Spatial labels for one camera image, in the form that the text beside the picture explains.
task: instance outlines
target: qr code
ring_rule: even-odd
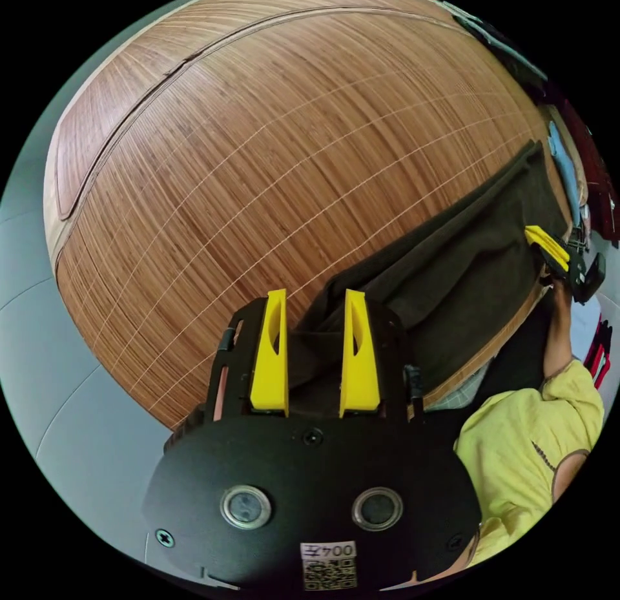
[[[306,591],[325,591],[357,587],[354,559],[304,561]]]

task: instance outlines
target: fabric fold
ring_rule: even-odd
[[[541,142],[529,141],[456,204],[326,283],[289,335],[291,409],[337,409],[347,289],[366,292],[400,317],[426,393],[445,382],[538,282],[525,225],[559,236],[567,230]]]

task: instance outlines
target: sticker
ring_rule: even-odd
[[[355,542],[304,543],[300,546],[305,591],[357,587]]]

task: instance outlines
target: gray wall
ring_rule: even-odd
[[[71,77],[29,135],[0,202],[0,382],[15,424],[49,483],[94,533],[184,578],[148,542],[140,517],[170,431],[103,369],[61,301],[45,244],[43,173],[56,123],[81,84],[128,38],[187,1],[133,24]]]

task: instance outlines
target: wood grain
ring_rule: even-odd
[[[49,172],[59,192],[75,194],[101,147],[69,218],[57,283],[104,367],[168,427],[204,400],[235,310],[286,287],[294,325],[332,275],[459,200],[529,139],[546,142],[518,84],[428,0],[239,0],[231,10],[236,3],[178,11],[148,30],[149,50],[138,36],[131,57],[117,56],[128,77],[130,63],[152,64],[154,54],[191,65],[144,98],[140,86],[121,95],[120,71],[95,77],[50,151],[50,164],[64,167]],[[319,14],[291,16],[318,3]],[[253,20],[279,14],[233,33],[251,18],[241,4]],[[223,34],[216,50],[192,55]],[[164,61],[145,68],[163,71]],[[86,120],[117,102],[112,117]],[[71,149],[93,121],[94,140]],[[548,147],[545,155],[569,220]],[[443,393],[500,348],[535,294]]]
[[[66,220],[89,170],[124,116],[166,80],[189,56],[226,35],[289,12],[329,6],[398,6],[402,0],[199,0],[164,17],[99,70],[63,116],[57,148],[57,205]],[[428,0],[408,0],[416,14],[454,25]],[[80,138],[85,123],[87,136]]]

